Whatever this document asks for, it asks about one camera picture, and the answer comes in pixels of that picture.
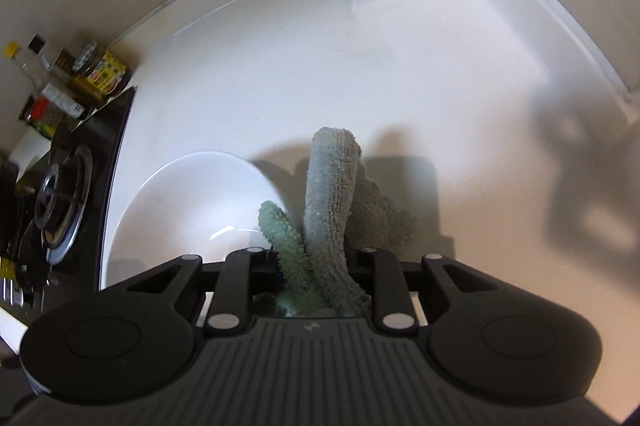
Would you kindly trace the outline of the grey green microfibre cloth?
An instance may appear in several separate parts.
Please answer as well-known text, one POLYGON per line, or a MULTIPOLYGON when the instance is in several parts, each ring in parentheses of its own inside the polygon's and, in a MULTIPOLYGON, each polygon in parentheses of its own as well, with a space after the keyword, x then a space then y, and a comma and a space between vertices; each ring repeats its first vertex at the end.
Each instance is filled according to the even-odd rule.
POLYGON ((347 129, 323 127, 311 141, 303 227, 265 201, 262 235, 278 254, 283 290, 274 298, 286 318, 364 316, 370 298, 348 272, 345 245, 400 253, 416 220, 368 177, 361 149, 347 129))

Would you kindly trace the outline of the white ceramic bowl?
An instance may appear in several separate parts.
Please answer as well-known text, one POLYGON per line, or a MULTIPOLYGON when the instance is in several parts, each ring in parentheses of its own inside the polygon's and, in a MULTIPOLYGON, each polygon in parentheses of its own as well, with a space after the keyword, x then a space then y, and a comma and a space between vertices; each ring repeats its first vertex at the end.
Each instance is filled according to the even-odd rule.
POLYGON ((132 198, 105 254, 101 286, 179 256, 223 261, 243 248, 267 248, 258 226, 265 201, 282 205, 255 165, 219 151, 195 152, 160 168, 132 198))

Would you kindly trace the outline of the black gas stove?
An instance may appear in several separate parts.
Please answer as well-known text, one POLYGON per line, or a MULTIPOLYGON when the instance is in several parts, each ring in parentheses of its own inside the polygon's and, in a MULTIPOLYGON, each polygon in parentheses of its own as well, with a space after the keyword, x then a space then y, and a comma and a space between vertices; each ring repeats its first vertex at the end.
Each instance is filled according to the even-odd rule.
POLYGON ((112 182, 137 90, 130 87, 1 189, 1 305, 31 324, 98 291, 112 182))

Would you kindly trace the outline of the yellow label jar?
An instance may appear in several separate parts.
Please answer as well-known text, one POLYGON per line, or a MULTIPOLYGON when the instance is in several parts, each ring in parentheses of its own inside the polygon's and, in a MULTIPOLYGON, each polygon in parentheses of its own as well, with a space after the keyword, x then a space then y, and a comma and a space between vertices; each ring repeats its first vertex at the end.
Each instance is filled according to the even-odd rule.
POLYGON ((99 99, 114 94, 127 70, 122 60, 98 42, 88 42, 72 65, 73 79, 99 99))

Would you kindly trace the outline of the black cap clear bottle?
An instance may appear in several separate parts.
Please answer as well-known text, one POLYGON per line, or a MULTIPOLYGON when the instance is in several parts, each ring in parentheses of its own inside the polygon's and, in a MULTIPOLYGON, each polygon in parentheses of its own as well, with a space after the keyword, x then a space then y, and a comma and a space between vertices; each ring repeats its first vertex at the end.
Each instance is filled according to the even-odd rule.
POLYGON ((28 48, 35 56, 38 70, 52 84, 52 87, 44 88, 46 94, 52 94, 51 101, 72 120, 80 120, 86 108, 81 95, 72 87, 75 58, 61 44, 39 34, 35 34, 28 48))

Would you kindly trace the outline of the red cap bottle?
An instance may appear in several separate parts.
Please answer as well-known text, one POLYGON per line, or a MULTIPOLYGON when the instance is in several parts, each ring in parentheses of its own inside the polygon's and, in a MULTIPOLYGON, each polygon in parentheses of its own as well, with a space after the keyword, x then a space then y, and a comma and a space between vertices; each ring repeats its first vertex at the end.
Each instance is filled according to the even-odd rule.
POLYGON ((34 128, 44 138, 51 140, 63 120, 63 115, 46 97, 29 96, 18 119, 34 128))

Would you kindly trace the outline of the yellow cap clear bottle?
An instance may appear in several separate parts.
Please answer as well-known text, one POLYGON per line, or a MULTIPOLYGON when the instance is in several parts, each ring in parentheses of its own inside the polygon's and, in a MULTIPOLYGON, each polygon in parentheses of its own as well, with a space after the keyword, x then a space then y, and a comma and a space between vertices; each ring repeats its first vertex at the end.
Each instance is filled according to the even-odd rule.
POLYGON ((41 92, 46 88, 47 71, 32 50, 21 46, 18 42, 8 42, 3 54, 27 77, 35 92, 41 92))

